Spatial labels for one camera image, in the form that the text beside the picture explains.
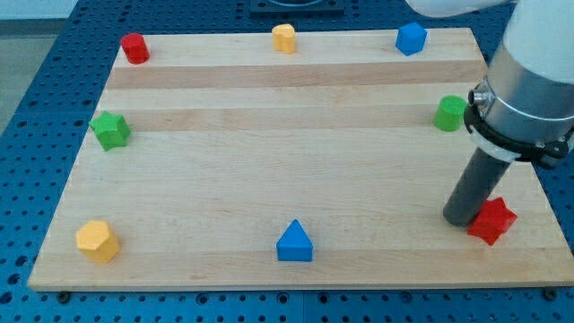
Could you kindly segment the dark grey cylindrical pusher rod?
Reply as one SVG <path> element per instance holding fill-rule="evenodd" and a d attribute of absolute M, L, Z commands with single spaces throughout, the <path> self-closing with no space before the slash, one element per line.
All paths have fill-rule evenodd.
<path fill-rule="evenodd" d="M 468 226 L 478 215 L 510 163 L 476 148 L 443 207 L 443 217 L 457 227 Z"/>

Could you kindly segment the black flange mount ring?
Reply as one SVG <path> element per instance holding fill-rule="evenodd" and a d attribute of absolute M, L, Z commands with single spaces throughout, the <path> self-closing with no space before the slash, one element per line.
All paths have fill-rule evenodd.
<path fill-rule="evenodd" d="M 557 167 L 573 149 L 573 128 L 547 143 L 527 143 L 497 132 L 481 119 L 479 109 L 468 105 L 464 113 L 472 141 L 487 155 L 502 162 L 532 162 L 544 169 Z"/>

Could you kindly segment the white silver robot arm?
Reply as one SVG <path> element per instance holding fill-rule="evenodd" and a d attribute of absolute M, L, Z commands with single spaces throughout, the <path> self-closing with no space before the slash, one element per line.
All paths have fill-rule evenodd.
<path fill-rule="evenodd" d="M 573 148 L 573 3 L 517 0 L 465 127 L 477 148 L 443 208 L 469 225 L 514 161 L 553 169 Z"/>

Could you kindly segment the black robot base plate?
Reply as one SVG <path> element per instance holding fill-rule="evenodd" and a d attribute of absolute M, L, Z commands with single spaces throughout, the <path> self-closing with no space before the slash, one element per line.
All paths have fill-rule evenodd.
<path fill-rule="evenodd" d="M 247 0 L 251 14 L 343 13 L 344 0 Z"/>

